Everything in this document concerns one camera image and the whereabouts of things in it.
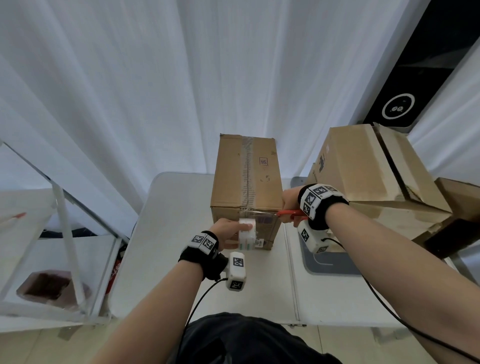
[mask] circular display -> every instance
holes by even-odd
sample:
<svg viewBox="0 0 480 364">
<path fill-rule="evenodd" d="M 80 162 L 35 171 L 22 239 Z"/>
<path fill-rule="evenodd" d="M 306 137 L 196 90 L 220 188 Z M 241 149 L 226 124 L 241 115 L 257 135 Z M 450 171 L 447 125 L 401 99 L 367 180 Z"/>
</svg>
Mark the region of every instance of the circular display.
<svg viewBox="0 0 480 364">
<path fill-rule="evenodd" d="M 385 104 L 382 116 L 389 120 L 399 118 L 409 112 L 413 104 L 415 104 L 415 97 L 412 94 L 397 95 Z"/>
</svg>

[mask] red scissor handle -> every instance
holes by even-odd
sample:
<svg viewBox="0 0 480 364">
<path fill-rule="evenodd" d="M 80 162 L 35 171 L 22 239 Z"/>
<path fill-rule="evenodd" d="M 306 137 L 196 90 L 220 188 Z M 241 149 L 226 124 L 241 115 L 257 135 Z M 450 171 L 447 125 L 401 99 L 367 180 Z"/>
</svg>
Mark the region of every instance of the red scissor handle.
<svg viewBox="0 0 480 364">
<path fill-rule="evenodd" d="M 293 220 L 294 216 L 301 216 L 302 220 L 308 220 L 308 216 L 302 210 L 281 210 L 276 213 L 278 217 L 282 215 L 290 215 L 290 218 Z"/>
</svg>

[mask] hand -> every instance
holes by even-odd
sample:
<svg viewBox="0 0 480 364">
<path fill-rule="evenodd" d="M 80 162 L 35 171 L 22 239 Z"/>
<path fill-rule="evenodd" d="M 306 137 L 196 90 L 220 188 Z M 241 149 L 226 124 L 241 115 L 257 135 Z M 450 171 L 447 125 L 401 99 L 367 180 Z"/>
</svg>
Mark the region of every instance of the hand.
<svg viewBox="0 0 480 364">
<path fill-rule="evenodd" d="M 298 202 L 298 197 L 300 190 L 304 186 L 298 186 L 294 188 L 290 188 L 288 190 L 283 191 L 282 193 L 282 200 L 283 200 L 283 205 L 282 205 L 282 210 L 299 210 L 300 209 L 300 204 Z M 300 224 L 301 217 L 300 216 L 294 216 L 293 217 L 293 226 L 297 227 Z M 280 221 L 284 223 L 292 222 L 291 215 L 282 215 L 280 216 Z"/>
<path fill-rule="evenodd" d="M 208 230 L 216 235 L 218 238 L 218 250 L 222 251 L 223 249 L 237 249 L 239 244 L 232 242 L 232 240 L 238 241 L 237 233 L 239 231 L 249 231 L 252 227 L 252 224 L 240 224 L 238 221 L 219 218 Z"/>
</svg>

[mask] white curtain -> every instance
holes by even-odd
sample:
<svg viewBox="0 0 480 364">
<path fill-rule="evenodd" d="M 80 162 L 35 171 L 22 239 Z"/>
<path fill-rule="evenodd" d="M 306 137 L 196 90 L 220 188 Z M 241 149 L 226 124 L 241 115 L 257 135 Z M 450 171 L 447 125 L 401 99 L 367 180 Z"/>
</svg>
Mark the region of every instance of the white curtain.
<svg viewBox="0 0 480 364">
<path fill-rule="evenodd" d="M 419 0 L 0 5 L 0 138 L 130 235 L 152 179 L 215 171 L 218 135 L 308 173 Z"/>
<path fill-rule="evenodd" d="M 480 185 L 480 40 L 408 138 L 434 177 Z"/>
</svg>

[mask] tiled floor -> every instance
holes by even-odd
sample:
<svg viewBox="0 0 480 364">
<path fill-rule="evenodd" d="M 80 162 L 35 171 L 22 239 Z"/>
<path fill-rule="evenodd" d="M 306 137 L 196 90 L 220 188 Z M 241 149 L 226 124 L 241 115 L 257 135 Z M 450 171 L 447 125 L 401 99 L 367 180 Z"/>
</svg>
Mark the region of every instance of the tiled floor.
<svg viewBox="0 0 480 364">
<path fill-rule="evenodd" d="M 108 326 L 83 326 L 69 341 L 58 337 L 59 329 L 0 334 L 0 363 L 87 363 L 117 324 L 113 321 Z M 285 327 L 310 347 L 329 352 L 344 364 L 435 363 L 413 337 L 379 345 L 369 328 Z"/>
</svg>

